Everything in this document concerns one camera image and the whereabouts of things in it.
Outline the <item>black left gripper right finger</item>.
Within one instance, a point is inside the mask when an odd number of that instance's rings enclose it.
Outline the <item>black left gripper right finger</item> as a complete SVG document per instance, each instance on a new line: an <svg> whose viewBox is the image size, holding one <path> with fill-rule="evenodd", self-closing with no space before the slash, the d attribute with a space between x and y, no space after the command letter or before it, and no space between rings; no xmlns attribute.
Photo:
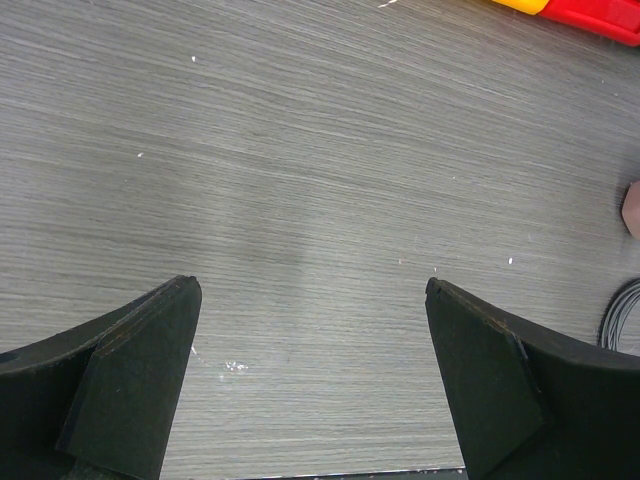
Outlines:
<svg viewBox="0 0 640 480"><path fill-rule="evenodd" d="M437 363L471 479L636 479L639 359L426 286Z"/></svg>

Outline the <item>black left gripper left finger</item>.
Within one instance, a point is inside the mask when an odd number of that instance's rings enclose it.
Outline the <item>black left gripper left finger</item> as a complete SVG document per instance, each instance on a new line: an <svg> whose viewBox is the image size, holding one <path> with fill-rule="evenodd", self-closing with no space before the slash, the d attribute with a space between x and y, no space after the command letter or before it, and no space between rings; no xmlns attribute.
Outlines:
<svg viewBox="0 0 640 480"><path fill-rule="evenodd" d="M159 478L201 303L177 276L2 353L2 478Z"/></svg>

